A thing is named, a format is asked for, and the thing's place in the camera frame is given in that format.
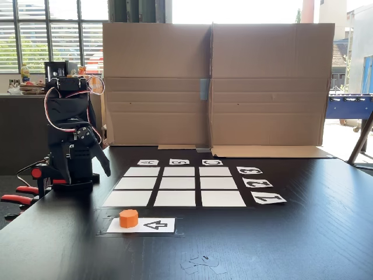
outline wire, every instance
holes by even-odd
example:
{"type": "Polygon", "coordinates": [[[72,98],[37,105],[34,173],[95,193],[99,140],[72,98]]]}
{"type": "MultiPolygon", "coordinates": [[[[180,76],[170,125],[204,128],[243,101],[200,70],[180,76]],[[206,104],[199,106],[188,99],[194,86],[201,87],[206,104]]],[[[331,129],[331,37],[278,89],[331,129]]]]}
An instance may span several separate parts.
{"type": "Polygon", "coordinates": [[[64,129],[64,128],[61,128],[61,127],[56,127],[56,126],[52,123],[51,119],[49,118],[48,107],[47,107],[47,100],[48,100],[48,96],[49,96],[49,94],[51,93],[51,91],[52,91],[53,89],[57,90],[57,92],[58,92],[58,94],[59,94],[58,89],[56,89],[55,87],[52,87],[52,88],[50,88],[50,89],[47,91],[47,93],[45,94],[45,98],[44,98],[44,110],[45,110],[45,116],[47,117],[48,122],[49,122],[49,123],[50,123],[50,124],[51,124],[55,129],[56,129],[56,130],[61,130],[61,131],[64,131],[64,132],[75,132],[75,131],[76,131],[75,129],[64,129]]]}
{"type": "Polygon", "coordinates": [[[101,93],[97,93],[97,92],[94,92],[94,91],[91,90],[91,92],[92,92],[93,94],[95,94],[95,95],[103,95],[104,92],[105,92],[105,83],[104,83],[104,81],[103,81],[103,80],[101,79],[101,77],[99,77],[99,76],[91,76],[91,77],[88,78],[87,83],[88,83],[92,78],[97,78],[97,79],[100,80],[100,82],[101,82],[101,84],[102,84],[102,86],[103,86],[103,91],[102,91],[101,93]]]}
{"type": "MultiPolygon", "coordinates": [[[[88,122],[90,123],[90,124],[92,124],[91,123],[91,120],[90,120],[90,118],[89,118],[89,109],[87,108],[87,119],[88,119],[88,122]]],[[[100,141],[98,142],[99,144],[101,144],[101,141],[102,141],[102,138],[101,138],[101,135],[98,133],[98,131],[95,129],[95,127],[92,125],[92,128],[93,128],[93,131],[97,134],[97,136],[100,138],[100,141]]]]}
{"type": "Polygon", "coordinates": [[[24,172],[24,171],[26,171],[27,169],[30,169],[30,168],[34,167],[35,165],[38,165],[39,163],[43,163],[43,162],[46,162],[46,161],[47,161],[46,159],[39,160],[38,162],[35,162],[35,163],[33,163],[33,164],[30,164],[29,166],[26,166],[25,168],[20,169],[20,170],[16,173],[17,178],[18,178],[20,181],[22,181],[23,183],[25,183],[27,186],[31,187],[31,185],[30,185],[28,182],[26,182],[24,179],[22,179],[21,177],[19,177],[19,174],[22,173],[22,172],[24,172]]]}

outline cardboard panel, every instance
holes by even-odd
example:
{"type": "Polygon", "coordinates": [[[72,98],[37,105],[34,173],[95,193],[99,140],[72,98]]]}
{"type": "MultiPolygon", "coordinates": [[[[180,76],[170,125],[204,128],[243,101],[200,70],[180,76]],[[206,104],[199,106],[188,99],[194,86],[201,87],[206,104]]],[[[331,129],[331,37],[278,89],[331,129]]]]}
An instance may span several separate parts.
{"type": "Polygon", "coordinates": [[[321,145],[333,33],[333,24],[214,24],[212,146],[321,145]]]}
{"type": "Polygon", "coordinates": [[[106,78],[110,145],[207,143],[199,79],[106,78]]]}
{"type": "Polygon", "coordinates": [[[214,146],[213,156],[224,158],[335,158],[314,146],[214,146]]]}
{"type": "Polygon", "coordinates": [[[334,24],[214,24],[212,78],[325,78],[334,24]]]}
{"type": "Polygon", "coordinates": [[[104,23],[106,77],[209,78],[211,26],[104,23]]]}

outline building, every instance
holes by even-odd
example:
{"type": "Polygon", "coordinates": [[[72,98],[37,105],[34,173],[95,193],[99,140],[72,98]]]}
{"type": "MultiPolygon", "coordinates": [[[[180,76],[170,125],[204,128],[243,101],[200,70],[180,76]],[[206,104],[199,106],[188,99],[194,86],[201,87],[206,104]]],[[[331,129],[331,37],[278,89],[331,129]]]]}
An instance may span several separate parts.
{"type": "Polygon", "coordinates": [[[333,42],[332,88],[337,86],[340,89],[344,85],[348,44],[348,39],[333,42]]]}
{"type": "Polygon", "coordinates": [[[349,93],[373,93],[373,4],[354,11],[349,93]]]}
{"type": "Polygon", "coordinates": [[[321,0],[319,23],[334,23],[336,25],[334,41],[346,38],[347,0],[321,0]]]}

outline orange block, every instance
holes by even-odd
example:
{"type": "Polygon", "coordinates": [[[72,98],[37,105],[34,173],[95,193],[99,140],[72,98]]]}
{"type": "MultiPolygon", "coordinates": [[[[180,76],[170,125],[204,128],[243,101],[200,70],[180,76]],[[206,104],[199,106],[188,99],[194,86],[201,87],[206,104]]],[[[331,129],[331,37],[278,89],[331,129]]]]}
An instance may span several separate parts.
{"type": "Polygon", "coordinates": [[[139,223],[139,214],[136,210],[124,210],[119,213],[119,224],[122,228],[133,228],[139,223]]]}

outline black arrow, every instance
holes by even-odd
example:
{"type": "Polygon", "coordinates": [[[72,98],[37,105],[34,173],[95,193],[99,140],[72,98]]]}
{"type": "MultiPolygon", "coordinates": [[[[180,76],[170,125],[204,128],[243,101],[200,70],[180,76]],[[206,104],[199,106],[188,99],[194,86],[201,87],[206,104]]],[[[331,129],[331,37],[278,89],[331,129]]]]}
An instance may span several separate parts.
{"type": "Polygon", "coordinates": [[[272,198],[275,198],[275,199],[277,199],[277,200],[280,200],[280,199],[281,199],[281,198],[278,197],[278,196],[275,196],[275,197],[255,197],[255,198],[257,198],[257,199],[259,199],[259,200],[261,200],[261,201],[264,201],[264,202],[267,202],[267,200],[270,200],[270,199],[272,199],[272,198]]]}
{"type": "Polygon", "coordinates": [[[166,228],[167,227],[167,224],[166,223],[161,223],[160,220],[156,221],[156,222],[151,222],[151,223],[146,223],[144,224],[144,226],[147,226],[151,229],[156,229],[158,230],[158,228],[166,228]]]}

